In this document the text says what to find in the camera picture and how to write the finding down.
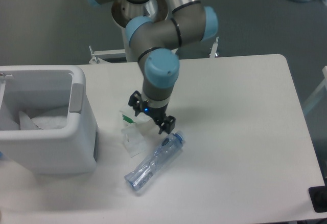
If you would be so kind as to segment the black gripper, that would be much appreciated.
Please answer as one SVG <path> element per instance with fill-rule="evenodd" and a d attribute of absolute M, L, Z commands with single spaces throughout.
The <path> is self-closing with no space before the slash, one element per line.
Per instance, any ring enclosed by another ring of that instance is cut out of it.
<path fill-rule="evenodd" d="M 163 132 L 170 134 L 175 128 L 176 118 L 166 115 L 168 103 L 169 99 L 162 101 L 151 99 L 143 100 L 139 91 L 135 91 L 128 101 L 128 105 L 132 107 L 136 117 L 140 113 L 145 113 L 155 122 L 159 127 L 159 135 Z"/>

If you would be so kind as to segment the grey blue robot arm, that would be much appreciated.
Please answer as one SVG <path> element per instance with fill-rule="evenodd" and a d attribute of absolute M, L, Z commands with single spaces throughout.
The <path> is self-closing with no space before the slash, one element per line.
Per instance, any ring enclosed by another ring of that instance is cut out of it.
<path fill-rule="evenodd" d="M 166 115 L 180 62 L 174 50 L 193 42 L 205 41 L 218 32 L 218 17 L 201 0 L 167 0 L 171 18 L 155 21 L 158 0 L 89 0 L 92 4 L 121 3 L 125 49 L 137 61 L 143 74 L 142 91 L 135 91 L 129 106 L 136 114 L 153 119 L 160 132 L 171 133 L 176 119 Z"/>

